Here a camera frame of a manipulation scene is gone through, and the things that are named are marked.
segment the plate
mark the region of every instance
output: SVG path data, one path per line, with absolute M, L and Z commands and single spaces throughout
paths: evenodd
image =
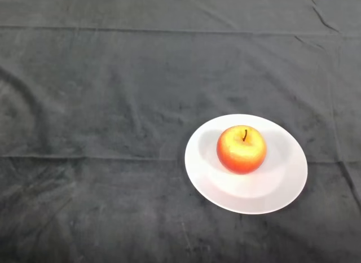
M 217 156 L 217 141 L 226 129 L 247 125 L 267 143 L 267 154 L 255 171 L 239 175 Z M 195 188 L 212 203 L 243 214 L 264 214 L 290 204 L 307 180 L 305 153 L 296 139 L 276 123 L 254 115 L 225 115 L 200 126 L 191 136 L 184 157 Z

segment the table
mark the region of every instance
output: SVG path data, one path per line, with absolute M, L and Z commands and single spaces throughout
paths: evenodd
M 360 262 L 360 4 L 0 0 L 0 262 Z M 190 135 L 229 113 L 299 141 L 288 207 L 191 185 Z

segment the red apple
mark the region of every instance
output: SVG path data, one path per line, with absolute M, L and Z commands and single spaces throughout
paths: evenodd
M 266 141 L 258 130 L 250 126 L 233 126 L 224 131 L 217 143 L 217 155 L 229 170 L 247 174 L 265 160 Z

